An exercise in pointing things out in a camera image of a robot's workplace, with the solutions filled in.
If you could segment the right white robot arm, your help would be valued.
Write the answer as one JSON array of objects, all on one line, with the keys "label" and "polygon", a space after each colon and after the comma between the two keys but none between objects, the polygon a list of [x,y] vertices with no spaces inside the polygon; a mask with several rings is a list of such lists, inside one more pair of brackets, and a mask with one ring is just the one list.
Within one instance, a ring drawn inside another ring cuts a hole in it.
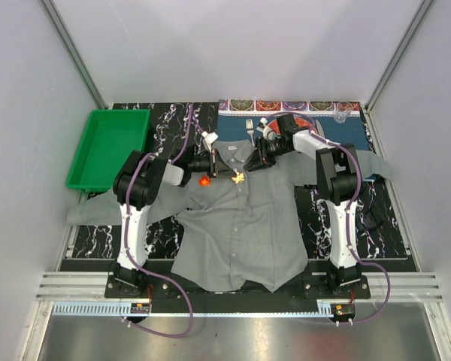
[{"label": "right white robot arm", "polygon": [[312,126],[300,127],[293,114],[277,117],[279,134],[270,139],[265,134],[255,140],[256,149],[244,169],[256,171],[269,168],[276,158],[292,151],[309,156],[316,164],[316,188],[326,202],[331,227],[331,253],[326,272],[326,289],[335,298],[343,298],[360,283],[355,212],[362,175],[356,149],[320,136]]}]

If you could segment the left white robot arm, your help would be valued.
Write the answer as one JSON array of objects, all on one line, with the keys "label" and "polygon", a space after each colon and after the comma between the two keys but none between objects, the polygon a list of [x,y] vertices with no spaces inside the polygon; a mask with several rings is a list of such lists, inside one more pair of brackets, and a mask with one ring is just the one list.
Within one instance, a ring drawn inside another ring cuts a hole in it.
[{"label": "left white robot arm", "polygon": [[211,180],[224,177],[235,180],[240,172],[227,166],[217,150],[196,153],[193,146],[179,153],[176,163],[139,150],[130,153],[117,174],[113,192],[121,212],[120,253],[107,282],[110,289],[120,288],[132,298],[147,290],[147,276],[140,270],[147,261],[144,249],[147,218],[161,186],[184,187],[192,175],[200,175],[198,185],[207,187]]}]

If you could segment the orange flower brooch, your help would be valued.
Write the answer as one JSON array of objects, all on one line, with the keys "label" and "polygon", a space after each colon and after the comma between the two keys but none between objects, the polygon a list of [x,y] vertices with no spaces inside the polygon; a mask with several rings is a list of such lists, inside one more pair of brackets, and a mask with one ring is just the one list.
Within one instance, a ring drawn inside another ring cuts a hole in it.
[{"label": "orange flower brooch", "polygon": [[232,181],[235,184],[242,184],[245,181],[245,174],[243,172],[236,171],[235,176],[232,177]]},{"label": "orange flower brooch", "polygon": [[198,184],[199,184],[200,187],[209,187],[210,184],[211,184],[211,178],[204,174],[204,175],[198,180]]}]

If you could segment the grey button shirt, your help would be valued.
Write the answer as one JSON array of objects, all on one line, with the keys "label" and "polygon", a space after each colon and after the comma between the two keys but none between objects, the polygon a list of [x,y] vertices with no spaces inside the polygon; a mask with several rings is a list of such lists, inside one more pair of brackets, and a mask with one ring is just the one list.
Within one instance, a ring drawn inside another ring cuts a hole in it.
[{"label": "grey button shirt", "polygon": [[[300,274],[308,255],[302,241],[294,189],[316,187],[316,164],[292,151],[276,158],[275,165],[248,172],[247,160],[255,142],[216,141],[226,165],[245,174],[242,184],[218,177],[200,187],[194,173],[184,187],[163,185],[148,214],[147,226],[177,216],[184,234],[172,266],[175,274],[207,291],[234,291],[245,282],[275,291]],[[378,155],[356,150],[362,180],[390,175]],[[122,225],[120,205],[113,187],[72,208],[71,225]]]}]

